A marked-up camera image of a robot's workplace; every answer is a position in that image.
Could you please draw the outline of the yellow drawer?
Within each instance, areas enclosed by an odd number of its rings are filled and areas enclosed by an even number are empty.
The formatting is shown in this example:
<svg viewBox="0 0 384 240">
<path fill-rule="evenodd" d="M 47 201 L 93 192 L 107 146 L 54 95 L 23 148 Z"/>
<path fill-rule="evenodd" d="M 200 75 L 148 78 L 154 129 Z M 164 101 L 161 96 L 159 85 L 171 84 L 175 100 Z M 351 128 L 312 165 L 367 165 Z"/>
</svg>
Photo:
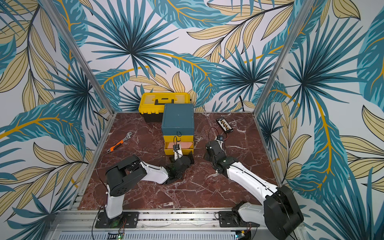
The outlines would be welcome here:
<svg viewBox="0 0 384 240">
<path fill-rule="evenodd" d="M 167 156 L 170 156 L 170 155 L 173 155 L 174 154 L 174 151 L 173 149 L 166 149 L 166 146 L 168 145 L 168 143 L 165 143 L 165 154 Z M 183 155 L 188 155 L 190 152 L 193 152 L 194 151 L 194 143 L 193 143 L 193 148 L 190 148 L 190 149 L 182 149 L 182 152 L 183 152 Z"/>
<path fill-rule="evenodd" d="M 173 142 L 193 142 L 194 136 L 164 136 L 165 143 Z"/>
</svg>

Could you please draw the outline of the yellow bottom drawer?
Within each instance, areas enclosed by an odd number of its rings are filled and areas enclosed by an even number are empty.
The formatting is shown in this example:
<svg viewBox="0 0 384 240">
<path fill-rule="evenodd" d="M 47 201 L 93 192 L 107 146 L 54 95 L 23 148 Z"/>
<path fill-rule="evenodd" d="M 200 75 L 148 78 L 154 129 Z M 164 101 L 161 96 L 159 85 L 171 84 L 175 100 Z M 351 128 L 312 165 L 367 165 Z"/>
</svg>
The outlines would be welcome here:
<svg viewBox="0 0 384 240">
<path fill-rule="evenodd" d="M 165 143 L 165 154 L 167 156 L 170 156 L 170 155 L 173 155 L 174 154 L 174 151 L 173 149 L 166 149 L 166 146 L 168 145 L 168 143 Z M 190 152 L 193 152 L 194 151 L 194 143 L 193 143 L 193 148 L 190 148 L 190 149 L 182 149 L 182 152 L 183 152 L 183 155 L 188 155 Z"/>
</svg>

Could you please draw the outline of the adjustable wrench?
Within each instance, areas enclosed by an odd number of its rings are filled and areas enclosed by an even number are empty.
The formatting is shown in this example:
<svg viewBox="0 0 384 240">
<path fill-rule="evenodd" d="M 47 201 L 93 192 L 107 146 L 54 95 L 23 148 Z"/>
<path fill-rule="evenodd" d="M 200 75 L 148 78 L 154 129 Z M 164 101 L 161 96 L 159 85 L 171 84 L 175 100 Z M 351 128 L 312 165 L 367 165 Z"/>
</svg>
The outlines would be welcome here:
<svg viewBox="0 0 384 240">
<path fill-rule="evenodd" d="M 125 136 L 122 140 L 120 140 L 118 143 L 116 143 L 116 144 L 113 145 L 112 147 L 108 148 L 107 153 L 114 152 L 114 151 L 115 151 L 118 147 L 120 147 L 124 142 L 128 141 L 128 140 L 131 138 L 132 134 L 133 134 L 132 132 L 128 132 L 128 133 L 126 134 L 126 136 Z"/>
</svg>

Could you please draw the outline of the right aluminium corner post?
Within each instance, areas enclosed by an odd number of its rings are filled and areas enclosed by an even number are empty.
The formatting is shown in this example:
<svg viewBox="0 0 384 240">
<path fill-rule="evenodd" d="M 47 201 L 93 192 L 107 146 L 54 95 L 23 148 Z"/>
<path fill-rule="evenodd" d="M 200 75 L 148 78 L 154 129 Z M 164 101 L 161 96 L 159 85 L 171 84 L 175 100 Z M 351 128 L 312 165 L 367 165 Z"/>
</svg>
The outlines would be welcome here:
<svg viewBox="0 0 384 240">
<path fill-rule="evenodd" d="M 263 104 L 264 104 L 264 102 L 268 96 L 268 92 L 271 90 L 272 85 L 274 83 L 274 80 L 277 77 L 278 72 L 279 72 L 286 56 L 289 54 L 297 36 L 301 30 L 301 27 L 304 24 L 314 2 L 315 2 L 314 0 L 303 2 L 297 17 L 296 17 L 295 21 L 293 22 L 293 27 L 292 27 L 290 33 L 287 35 L 287 39 L 285 41 L 285 44 L 282 47 L 282 50 L 281 50 L 281 52 L 277 58 L 277 61 L 275 62 L 275 65 L 271 71 L 271 74 L 270 74 L 266 84 L 264 85 L 263 91 L 262 91 L 262 93 L 258 99 L 258 102 L 257 102 L 256 107 L 255 107 L 254 112 L 253 112 L 253 116 L 255 119 L 257 118 L 258 114 L 261 112 L 261 108 L 262 108 L 262 106 L 263 106 Z"/>
</svg>

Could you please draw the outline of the black battery holder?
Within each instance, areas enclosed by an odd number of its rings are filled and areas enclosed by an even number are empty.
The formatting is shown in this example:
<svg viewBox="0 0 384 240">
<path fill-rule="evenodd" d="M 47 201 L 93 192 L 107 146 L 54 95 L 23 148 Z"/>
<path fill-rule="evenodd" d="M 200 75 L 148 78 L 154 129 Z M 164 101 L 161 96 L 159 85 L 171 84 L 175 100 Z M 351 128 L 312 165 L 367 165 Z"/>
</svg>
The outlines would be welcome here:
<svg viewBox="0 0 384 240">
<path fill-rule="evenodd" d="M 220 117 L 216 119 L 216 122 L 219 124 L 219 126 L 222 128 L 222 130 L 226 134 L 231 133 L 234 130 L 224 117 Z"/>
</svg>

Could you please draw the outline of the left aluminium corner post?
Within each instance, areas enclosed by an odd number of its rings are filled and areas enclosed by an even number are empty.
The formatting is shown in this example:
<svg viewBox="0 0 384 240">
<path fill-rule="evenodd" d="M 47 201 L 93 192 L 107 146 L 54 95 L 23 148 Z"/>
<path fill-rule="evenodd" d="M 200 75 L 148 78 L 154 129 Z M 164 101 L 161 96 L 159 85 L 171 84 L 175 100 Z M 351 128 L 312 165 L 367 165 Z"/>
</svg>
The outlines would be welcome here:
<svg viewBox="0 0 384 240">
<path fill-rule="evenodd" d="M 42 7 L 47 11 L 48 16 L 52 20 L 53 24 L 57 27 L 58 32 L 63 37 L 64 41 L 67 43 L 69 50 L 72 51 L 74 58 L 77 60 L 77 63 L 83 69 L 86 77 L 93 86 L 95 92 L 98 94 L 101 102 L 104 107 L 107 109 L 110 115 L 114 115 L 115 111 L 112 108 L 109 100 L 104 94 L 100 84 L 98 83 L 95 75 L 93 74 L 89 64 L 87 63 L 85 57 L 81 53 L 80 48 L 78 47 L 74 37 L 72 36 L 70 30 L 65 25 L 64 19 L 60 16 L 58 9 L 55 7 L 55 4 L 52 1 L 42 0 Z"/>
</svg>

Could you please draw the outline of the pink sticky note pad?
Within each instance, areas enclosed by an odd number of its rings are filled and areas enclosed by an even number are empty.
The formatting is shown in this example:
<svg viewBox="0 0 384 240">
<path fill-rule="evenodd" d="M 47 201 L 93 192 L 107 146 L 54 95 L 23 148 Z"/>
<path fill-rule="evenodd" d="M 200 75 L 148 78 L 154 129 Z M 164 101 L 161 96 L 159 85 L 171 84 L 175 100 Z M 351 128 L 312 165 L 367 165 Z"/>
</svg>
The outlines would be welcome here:
<svg viewBox="0 0 384 240">
<path fill-rule="evenodd" d="M 166 146 L 166 149 L 173 149 L 174 143 L 168 143 Z M 181 147 L 181 149 L 190 149 L 193 148 L 193 143 L 192 142 L 179 142 L 177 143 Z"/>
</svg>

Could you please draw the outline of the yellow black toolbox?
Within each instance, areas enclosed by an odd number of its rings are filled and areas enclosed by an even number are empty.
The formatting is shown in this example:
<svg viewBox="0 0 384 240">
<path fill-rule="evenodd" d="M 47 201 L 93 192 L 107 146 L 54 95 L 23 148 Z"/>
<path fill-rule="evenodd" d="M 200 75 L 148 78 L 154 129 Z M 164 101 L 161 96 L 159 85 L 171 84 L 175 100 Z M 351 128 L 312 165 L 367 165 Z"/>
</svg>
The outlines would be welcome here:
<svg viewBox="0 0 384 240">
<path fill-rule="evenodd" d="M 159 123 L 163 119 L 166 104 L 189 104 L 188 93 L 144 93 L 139 105 L 139 113 L 146 123 Z"/>
</svg>

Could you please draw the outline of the teal drawer cabinet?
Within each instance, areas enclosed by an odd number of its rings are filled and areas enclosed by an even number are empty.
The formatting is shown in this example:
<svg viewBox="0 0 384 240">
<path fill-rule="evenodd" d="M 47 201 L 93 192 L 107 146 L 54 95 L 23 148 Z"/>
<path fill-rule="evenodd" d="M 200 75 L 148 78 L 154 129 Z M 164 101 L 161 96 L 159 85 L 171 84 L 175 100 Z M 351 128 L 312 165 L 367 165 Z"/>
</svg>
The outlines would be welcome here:
<svg viewBox="0 0 384 240">
<path fill-rule="evenodd" d="M 162 126 L 194 127 L 194 107 L 192 104 L 166 104 Z"/>
</svg>

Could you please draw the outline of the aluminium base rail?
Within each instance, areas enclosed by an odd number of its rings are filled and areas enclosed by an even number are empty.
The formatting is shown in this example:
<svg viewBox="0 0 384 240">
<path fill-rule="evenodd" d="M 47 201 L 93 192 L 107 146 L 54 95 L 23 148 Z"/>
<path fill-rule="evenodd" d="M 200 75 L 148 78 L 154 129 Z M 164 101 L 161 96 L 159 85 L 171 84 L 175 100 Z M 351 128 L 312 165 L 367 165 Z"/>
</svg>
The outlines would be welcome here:
<svg viewBox="0 0 384 240">
<path fill-rule="evenodd" d="M 50 226 L 46 240 L 273 240 L 262 224 L 225 227 L 220 212 L 231 208 L 128 210 L 127 219 L 108 228 L 97 211 L 64 211 Z"/>
</svg>

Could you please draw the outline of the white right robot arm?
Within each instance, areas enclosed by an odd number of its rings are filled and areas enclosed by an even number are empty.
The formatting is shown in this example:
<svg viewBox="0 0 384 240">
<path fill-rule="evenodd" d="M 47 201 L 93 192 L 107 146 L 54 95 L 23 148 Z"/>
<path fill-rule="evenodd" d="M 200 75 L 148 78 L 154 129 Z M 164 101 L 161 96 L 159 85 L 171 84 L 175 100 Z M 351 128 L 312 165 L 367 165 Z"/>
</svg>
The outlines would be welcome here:
<svg viewBox="0 0 384 240">
<path fill-rule="evenodd" d="M 236 217 L 245 223 L 255 223 L 267 227 L 278 240 L 285 240 L 304 221 L 304 216 L 292 190 L 278 187 L 263 180 L 247 169 L 236 158 L 227 156 L 222 142 L 210 141 L 206 144 L 204 159 L 211 162 L 218 174 L 236 182 L 253 195 L 263 206 L 243 202 L 233 208 Z"/>
</svg>

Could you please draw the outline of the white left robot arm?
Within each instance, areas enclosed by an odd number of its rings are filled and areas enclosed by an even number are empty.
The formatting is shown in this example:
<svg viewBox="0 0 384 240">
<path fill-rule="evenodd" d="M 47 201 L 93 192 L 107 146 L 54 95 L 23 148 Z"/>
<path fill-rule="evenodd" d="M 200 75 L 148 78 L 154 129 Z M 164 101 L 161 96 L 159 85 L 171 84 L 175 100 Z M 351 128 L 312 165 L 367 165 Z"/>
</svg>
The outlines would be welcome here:
<svg viewBox="0 0 384 240">
<path fill-rule="evenodd" d="M 184 172 L 194 164 L 193 154 L 180 155 L 170 166 L 158 167 L 132 155 L 117 163 L 106 172 L 108 198 L 105 207 L 107 218 L 112 220 L 123 214 L 125 194 L 140 181 L 169 185 L 183 177 Z"/>
</svg>

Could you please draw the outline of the teal top drawer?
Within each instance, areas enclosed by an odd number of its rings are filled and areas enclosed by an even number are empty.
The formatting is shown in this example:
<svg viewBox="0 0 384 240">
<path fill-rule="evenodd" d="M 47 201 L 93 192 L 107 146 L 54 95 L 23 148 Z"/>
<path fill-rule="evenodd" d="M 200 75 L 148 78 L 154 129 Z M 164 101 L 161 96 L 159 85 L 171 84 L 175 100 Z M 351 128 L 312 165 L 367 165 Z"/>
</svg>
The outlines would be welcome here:
<svg viewBox="0 0 384 240">
<path fill-rule="evenodd" d="M 194 127 L 165 127 L 162 126 L 162 133 L 164 136 L 176 136 L 177 131 L 181 132 L 182 136 L 193 136 L 195 132 Z"/>
</svg>

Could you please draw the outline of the aluminium corner post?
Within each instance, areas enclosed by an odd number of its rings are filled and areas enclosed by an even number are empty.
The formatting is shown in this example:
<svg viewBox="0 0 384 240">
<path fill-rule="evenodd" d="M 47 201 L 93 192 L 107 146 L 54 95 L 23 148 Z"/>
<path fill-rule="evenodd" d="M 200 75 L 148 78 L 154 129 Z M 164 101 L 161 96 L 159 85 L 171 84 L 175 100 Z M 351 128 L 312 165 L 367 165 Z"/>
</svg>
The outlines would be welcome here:
<svg viewBox="0 0 384 240">
<path fill-rule="evenodd" d="M 115 111 L 112 108 L 109 100 L 104 94 L 100 84 L 98 83 L 95 75 L 93 74 L 89 64 L 87 63 L 85 57 L 81 53 L 80 48 L 78 47 L 74 37 L 72 36 L 70 30 L 65 25 L 64 19 L 60 16 L 58 9 L 55 7 L 55 4 L 52 1 L 42 0 L 42 7 L 47 11 L 48 16 L 52 20 L 53 24 L 57 27 L 58 32 L 63 37 L 64 41 L 67 43 L 69 50 L 72 51 L 74 58 L 77 60 L 77 63 L 83 69 L 86 77 L 93 86 L 95 92 L 98 94 L 101 102 L 104 107 L 107 109 L 110 115 L 114 115 Z"/>
<path fill-rule="evenodd" d="M 315 2 L 314 0 L 303 2 L 297 17 L 296 17 L 295 21 L 293 22 L 293 27 L 292 27 L 290 33 L 287 35 L 287 39 L 285 41 L 285 44 L 282 47 L 282 50 L 281 50 L 281 52 L 277 58 L 277 61 L 275 62 L 275 65 L 271 71 L 271 74 L 270 74 L 266 84 L 264 85 L 263 91 L 262 91 L 262 93 L 258 99 L 258 102 L 257 102 L 256 107 L 255 107 L 254 112 L 253 112 L 253 116 L 255 119 L 257 118 L 258 114 L 261 112 L 261 108 L 262 108 L 262 106 L 263 106 L 263 104 L 264 104 L 264 102 L 268 96 L 268 92 L 271 90 L 272 85 L 274 83 L 274 80 L 277 77 L 278 72 L 279 72 L 286 56 L 289 54 L 297 36 L 301 30 L 301 27 L 304 24 L 314 2 Z"/>
</svg>

